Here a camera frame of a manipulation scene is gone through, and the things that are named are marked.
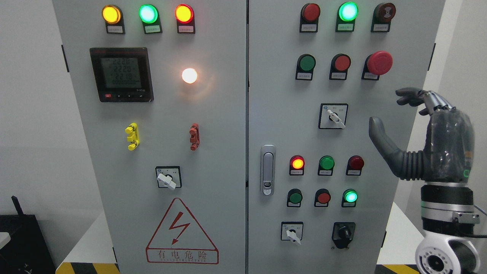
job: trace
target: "warning triangle sign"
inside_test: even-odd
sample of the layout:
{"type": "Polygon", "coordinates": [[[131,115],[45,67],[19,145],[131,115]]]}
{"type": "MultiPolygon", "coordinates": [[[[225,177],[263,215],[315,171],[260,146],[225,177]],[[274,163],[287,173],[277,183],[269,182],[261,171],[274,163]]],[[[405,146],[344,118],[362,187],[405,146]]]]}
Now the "warning triangle sign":
{"type": "Polygon", "coordinates": [[[218,264],[219,253],[180,198],[174,198],[146,247],[149,263],[218,264]]]}

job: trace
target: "glowing white bulb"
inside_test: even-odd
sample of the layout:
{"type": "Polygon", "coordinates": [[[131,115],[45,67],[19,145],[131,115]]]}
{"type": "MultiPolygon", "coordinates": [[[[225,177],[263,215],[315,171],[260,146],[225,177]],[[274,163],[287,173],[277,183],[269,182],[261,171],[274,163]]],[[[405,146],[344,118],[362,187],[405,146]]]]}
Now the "glowing white bulb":
{"type": "Polygon", "coordinates": [[[183,77],[183,81],[188,84],[192,84],[196,82],[196,79],[198,79],[198,73],[193,68],[183,70],[183,74],[181,76],[183,77]]]}

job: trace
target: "cable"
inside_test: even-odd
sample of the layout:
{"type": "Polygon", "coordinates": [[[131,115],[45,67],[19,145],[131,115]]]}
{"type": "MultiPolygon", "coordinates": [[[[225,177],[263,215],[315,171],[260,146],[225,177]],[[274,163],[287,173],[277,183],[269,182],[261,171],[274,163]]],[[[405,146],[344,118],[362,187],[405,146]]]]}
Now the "cable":
{"type": "Polygon", "coordinates": [[[473,205],[476,209],[478,209],[480,212],[482,212],[485,216],[487,216],[487,213],[481,209],[480,207],[478,207],[477,205],[473,205]]]}
{"type": "Polygon", "coordinates": [[[455,224],[455,228],[457,230],[457,233],[462,236],[462,237],[467,237],[467,238],[476,238],[476,239],[485,239],[487,238],[487,235],[475,235],[475,234],[466,234],[466,233],[463,233],[461,230],[460,230],[460,223],[458,222],[458,219],[457,218],[454,218],[453,219],[453,223],[455,224]]]}

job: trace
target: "digital power meter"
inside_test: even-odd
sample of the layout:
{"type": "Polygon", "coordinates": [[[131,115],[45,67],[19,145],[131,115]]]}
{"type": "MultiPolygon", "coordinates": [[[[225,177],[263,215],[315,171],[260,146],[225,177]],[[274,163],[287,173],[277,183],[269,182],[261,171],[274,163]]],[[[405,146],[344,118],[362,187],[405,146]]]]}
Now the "digital power meter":
{"type": "Polygon", "coordinates": [[[154,100],[147,48],[91,48],[101,102],[154,100]]]}

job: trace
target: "red terminal connector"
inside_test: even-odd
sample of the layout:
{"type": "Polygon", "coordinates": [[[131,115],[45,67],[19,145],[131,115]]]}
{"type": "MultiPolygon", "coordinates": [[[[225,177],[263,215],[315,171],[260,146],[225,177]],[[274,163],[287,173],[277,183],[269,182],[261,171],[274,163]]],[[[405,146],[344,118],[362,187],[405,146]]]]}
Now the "red terminal connector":
{"type": "Polygon", "coordinates": [[[191,128],[189,129],[189,134],[189,141],[191,142],[190,149],[192,151],[195,151],[200,146],[200,127],[197,123],[191,125],[191,128]]]}

